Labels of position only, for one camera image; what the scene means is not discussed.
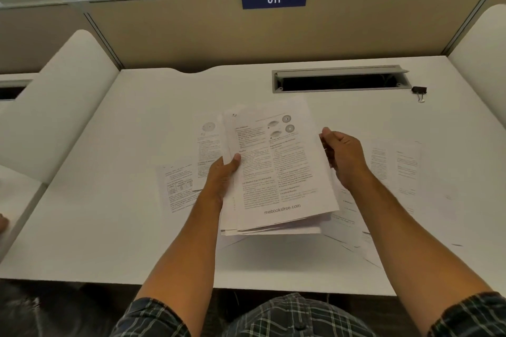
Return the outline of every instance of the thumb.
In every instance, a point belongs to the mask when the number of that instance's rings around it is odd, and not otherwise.
[[[321,134],[323,135],[323,138],[325,139],[326,143],[333,150],[336,150],[338,147],[342,145],[338,137],[328,127],[322,129]]]
[[[225,174],[227,176],[230,176],[235,171],[237,171],[237,168],[239,168],[239,165],[241,164],[241,155],[236,153],[232,159],[232,161],[226,165],[223,166],[223,170],[225,171]]]

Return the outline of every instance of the forearm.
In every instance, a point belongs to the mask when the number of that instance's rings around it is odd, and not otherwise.
[[[351,188],[385,272],[422,334],[443,311],[490,287],[422,228],[370,172]]]
[[[168,305],[192,336],[200,335],[211,299],[221,208],[201,196],[137,294],[137,298],[152,297]]]

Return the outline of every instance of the floor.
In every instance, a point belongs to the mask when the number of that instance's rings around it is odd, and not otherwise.
[[[137,285],[85,285],[82,290],[91,296],[107,298],[107,302],[120,317],[136,295]],[[256,306],[286,292],[264,290],[214,289],[202,331],[203,337],[218,335],[229,322]],[[362,319],[383,337],[416,337],[420,334],[397,297],[358,296],[322,293],[301,293],[306,298],[329,302]]]

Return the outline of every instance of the circular diagram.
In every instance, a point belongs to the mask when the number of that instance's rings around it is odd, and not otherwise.
[[[216,128],[216,124],[215,123],[205,123],[203,126],[202,126],[202,129],[206,132],[211,132],[213,131],[214,129]]]

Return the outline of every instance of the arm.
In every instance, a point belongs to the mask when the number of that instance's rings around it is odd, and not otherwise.
[[[357,139],[328,128],[321,137],[339,180],[362,213],[392,287],[423,335],[450,306],[491,291],[376,179]]]
[[[215,275],[215,249],[223,197],[240,155],[223,165],[211,166],[204,189],[183,229],[160,258],[136,299],[149,297],[170,307],[199,336],[211,299]]]

